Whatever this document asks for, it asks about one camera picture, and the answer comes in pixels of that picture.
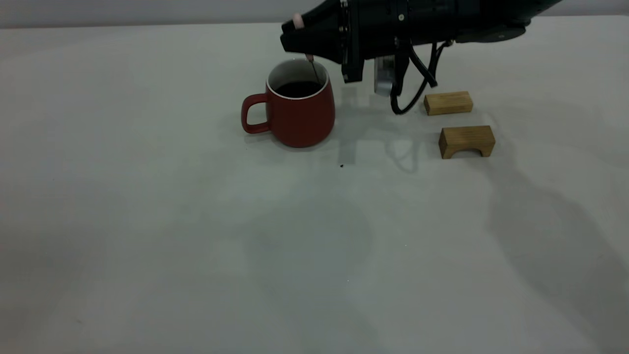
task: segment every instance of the white tablecloth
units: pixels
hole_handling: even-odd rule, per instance
[[[0,31],[1,353],[626,353],[629,17],[446,49],[428,91],[460,115],[322,60],[337,122],[305,150],[240,126],[280,34]],[[441,159],[485,124],[491,157]]]

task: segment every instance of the white wall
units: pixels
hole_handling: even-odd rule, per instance
[[[0,27],[277,22],[321,0],[0,0]],[[629,13],[629,0],[564,0],[549,15]]]

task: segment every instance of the mug handle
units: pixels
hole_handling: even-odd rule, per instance
[[[240,121],[242,122],[242,129],[244,129],[247,133],[257,134],[269,131],[268,121],[254,125],[247,124],[247,113],[249,112],[249,108],[253,105],[257,105],[258,103],[265,103],[268,101],[269,99],[265,93],[253,94],[245,98],[245,101],[242,103],[242,110],[240,111]]]

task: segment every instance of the red mug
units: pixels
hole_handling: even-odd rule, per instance
[[[283,85],[304,81],[324,84],[319,91],[306,97],[292,98],[276,92]],[[267,104],[267,121],[250,125],[247,113],[257,103]],[[304,59],[293,59],[276,66],[267,79],[266,92],[245,98],[240,114],[242,128],[247,133],[271,131],[277,140],[291,147],[308,147],[322,142],[332,131],[334,119],[334,96],[328,72],[323,65]]]

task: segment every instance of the rectangular wooden block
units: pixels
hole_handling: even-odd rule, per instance
[[[489,157],[496,145],[496,138],[488,125],[477,127],[443,128],[439,137],[439,149],[443,159],[450,159],[457,151],[478,150]]]
[[[428,115],[471,112],[474,102],[469,92],[427,94],[424,105]]]

